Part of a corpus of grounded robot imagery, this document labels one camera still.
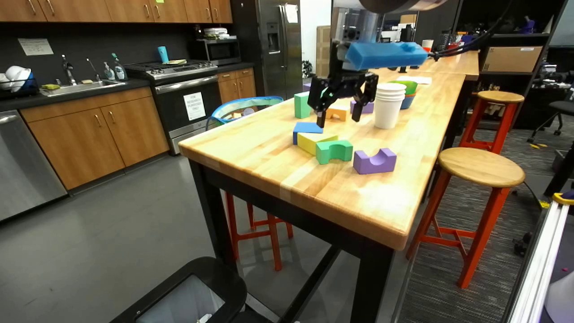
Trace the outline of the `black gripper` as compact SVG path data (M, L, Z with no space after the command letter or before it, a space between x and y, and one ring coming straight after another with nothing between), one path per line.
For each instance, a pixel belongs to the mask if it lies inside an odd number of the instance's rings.
M379 76L372 73L377 59L376 42L334 41L331 46L331 71L313 75L309 103L318 103L318 125L325 127L327 109L338 98L354 96L352 118L361 120L363 107L376 98Z

